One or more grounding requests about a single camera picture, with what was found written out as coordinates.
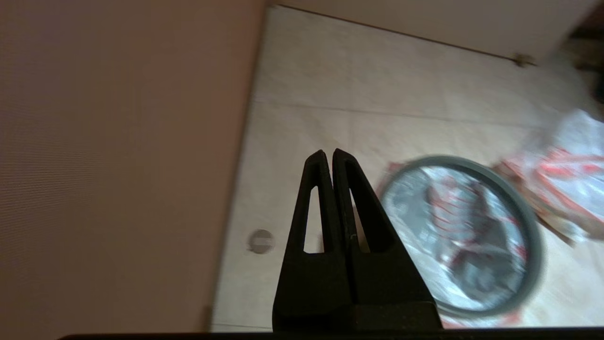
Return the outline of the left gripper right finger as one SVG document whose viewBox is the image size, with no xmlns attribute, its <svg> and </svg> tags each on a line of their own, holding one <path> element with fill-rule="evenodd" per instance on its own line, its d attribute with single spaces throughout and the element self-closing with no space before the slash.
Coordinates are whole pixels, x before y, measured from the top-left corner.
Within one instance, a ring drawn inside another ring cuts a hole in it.
<svg viewBox="0 0 604 340">
<path fill-rule="evenodd" d="M 356 158 L 336 149 L 334 193 L 357 330 L 440 330 L 436 303 Z"/>
</svg>

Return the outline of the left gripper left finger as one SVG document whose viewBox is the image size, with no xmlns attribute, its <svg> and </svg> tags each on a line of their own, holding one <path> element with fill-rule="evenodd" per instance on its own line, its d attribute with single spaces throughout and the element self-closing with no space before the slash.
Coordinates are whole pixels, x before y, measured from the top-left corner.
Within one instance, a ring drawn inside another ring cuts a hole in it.
<svg viewBox="0 0 604 340">
<path fill-rule="evenodd" d="M 319 192 L 322 253 L 304 251 L 314 188 Z M 273 303 L 273 329 L 334 330 L 338 312 L 351 302 L 338 205 L 326 153 L 319 150 L 304 163 Z"/>
</svg>

